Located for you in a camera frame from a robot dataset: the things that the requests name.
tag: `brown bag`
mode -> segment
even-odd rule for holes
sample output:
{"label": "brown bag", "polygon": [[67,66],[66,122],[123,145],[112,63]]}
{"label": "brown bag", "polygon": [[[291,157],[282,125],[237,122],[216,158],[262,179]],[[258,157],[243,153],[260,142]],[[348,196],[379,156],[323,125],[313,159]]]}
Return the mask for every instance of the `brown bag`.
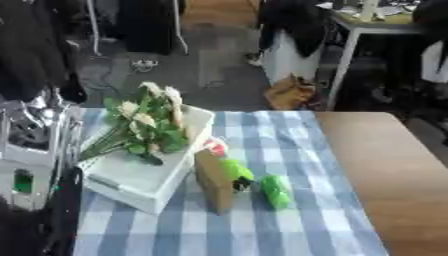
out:
{"label": "brown bag", "polygon": [[290,75],[276,82],[264,96],[276,110],[292,110],[305,106],[315,95],[316,88],[302,78]]}

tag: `white box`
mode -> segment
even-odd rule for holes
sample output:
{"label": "white box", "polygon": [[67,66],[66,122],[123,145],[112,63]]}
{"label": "white box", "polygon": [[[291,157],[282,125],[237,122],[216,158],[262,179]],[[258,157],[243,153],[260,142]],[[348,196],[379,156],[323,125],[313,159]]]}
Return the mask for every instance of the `white box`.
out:
{"label": "white box", "polygon": [[[194,154],[210,138],[215,114],[186,106],[184,121],[190,136],[190,145],[173,154],[161,154],[164,164],[154,166],[125,151],[86,160],[80,163],[84,170],[84,185],[111,199],[133,206],[141,211],[159,214],[194,165]],[[93,135],[83,148],[96,141],[110,126],[93,127]]]}

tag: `metal leg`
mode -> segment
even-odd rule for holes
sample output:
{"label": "metal leg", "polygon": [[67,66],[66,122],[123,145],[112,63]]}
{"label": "metal leg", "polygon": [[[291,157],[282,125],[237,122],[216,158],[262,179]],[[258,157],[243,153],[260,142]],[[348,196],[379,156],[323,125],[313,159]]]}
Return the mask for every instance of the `metal leg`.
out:
{"label": "metal leg", "polygon": [[339,61],[336,76],[334,77],[334,81],[331,86],[330,96],[328,97],[327,102],[327,110],[334,109],[339,90],[341,89],[341,85],[350,66],[350,62],[352,61],[353,53],[355,52],[356,45],[358,44],[360,34],[361,33],[357,29],[353,29],[348,36],[347,42],[345,43],[344,53]]}
{"label": "metal leg", "polygon": [[95,0],[87,0],[87,8],[89,10],[89,18],[90,18],[90,24],[92,26],[92,32],[93,32],[93,52],[101,56],[101,53],[99,52],[99,43],[100,43],[100,32],[98,29],[98,21],[96,19],[96,12],[95,12]]}
{"label": "metal leg", "polygon": [[184,48],[185,54],[188,54],[188,45],[185,42],[185,39],[182,37],[182,32],[180,31],[180,18],[179,18],[179,3],[177,0],[173,0],[174,7],[174,23],[176,26],[176,37],[179,40],[180,44]]}

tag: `shoe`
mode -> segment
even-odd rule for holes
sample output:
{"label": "shoe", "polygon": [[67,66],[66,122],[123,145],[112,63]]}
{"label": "shoe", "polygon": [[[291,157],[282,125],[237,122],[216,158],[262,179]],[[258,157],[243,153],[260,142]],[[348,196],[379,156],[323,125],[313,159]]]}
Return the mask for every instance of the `shoe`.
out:
{"label": "shoe", "polygon": [[381,103],[392,103],[394,98],[384,94],[384,88],[378,87],[372,91],[372,97]]}
{"label": "shoe", "polygon": [[155,60],[138,60],[131,63],[131,67],[134,69],[134,71],[139,73],[149,72],[158,65],[159,62]]}
{"label": "shoe", "polygon": [[263,66],[263,54],[261,53],[246,53],[244,54],[244,59],[254,67]]}

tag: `green plush toy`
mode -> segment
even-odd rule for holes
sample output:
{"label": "green plush toy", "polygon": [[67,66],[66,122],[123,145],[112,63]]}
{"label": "green plush toy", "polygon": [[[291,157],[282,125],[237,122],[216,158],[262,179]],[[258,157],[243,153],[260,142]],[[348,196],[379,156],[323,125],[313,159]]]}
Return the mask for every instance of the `green plush toy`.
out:
{"label": "green plush toy", "polygon": [[275,175],[265,176],[260,182],[261,190],[266,195],[269,203],[277,210],[284,209],[291,202],[288,189]]}
{"label": "green plush toy", "polygon": [[243,191],[252,184],[254,180],[252,171],[241,165],[238,160],[221,158],[219,162],[232,181],[235,192]]}

